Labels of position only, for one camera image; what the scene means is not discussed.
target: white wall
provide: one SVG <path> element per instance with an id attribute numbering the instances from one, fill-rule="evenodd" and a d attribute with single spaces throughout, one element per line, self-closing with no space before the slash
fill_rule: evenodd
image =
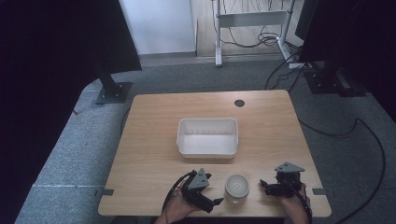
<path id="1" fill-rule="evenodd" d="M 120 0 L 138 54 L 195 51 L 189 0 Z"/>

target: tabletop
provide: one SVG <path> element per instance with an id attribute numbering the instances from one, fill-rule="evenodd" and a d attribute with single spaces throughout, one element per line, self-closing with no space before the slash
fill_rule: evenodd
<path id="1" fill-rule="evenodd" d="M 243 101 L 236 106 L 235 101 Z M 181 119 L 234 118 L 238 122 L 238 149 L 233 159 L 186 159 L 177 147 Z M 285 161 L 305 168 L 314 217 L 327 217 L 331 208 L 317 169 L 286 91 L 223 91 L 137 95 L 126 120 L 120 145 L 106 183 L 114 189 L 103 195 L 104 216 L 158 216 L 169 189 L 184 174 L 204 168 L 212 174 L 203 194 L 224 197 L 226 179 L 243 175 L 250 185 L 247 199 L 227 200 L 213 211 L 191 217 L 284 217 L 273 196 L 265 195 L 260 179 L 275 184 L 275 168 Z"/>

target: rectangular white bin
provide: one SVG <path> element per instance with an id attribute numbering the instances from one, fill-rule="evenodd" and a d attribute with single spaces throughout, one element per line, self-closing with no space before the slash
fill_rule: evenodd
<path id="1" fill-rule="evenodd" d="M 236 119 L 182 119 L 177 146 L 185 158 L 231 159 L 238 148 Z"/>

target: black round hole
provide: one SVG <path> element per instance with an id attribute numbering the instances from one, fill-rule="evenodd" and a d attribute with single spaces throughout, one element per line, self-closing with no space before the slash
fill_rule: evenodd
<path id="1" fill-rule="evenodd" d="M 243 101 L 243 100 L 236 100 L 236 101 L 235 101 L 235 105 L 238 106 L 238 107 L 242 107 L 242 106 L 245 105 L 245 101 Z"/>

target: white cup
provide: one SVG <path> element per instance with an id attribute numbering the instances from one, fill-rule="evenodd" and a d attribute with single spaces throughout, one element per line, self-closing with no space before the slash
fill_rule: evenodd
<path id="1" fill-rule="evenodd" d="M 226 198 L 232 203 L 241 203 L 248 196 L 249 183 L 242 175 L 231 175 L 225 182 Z"/>

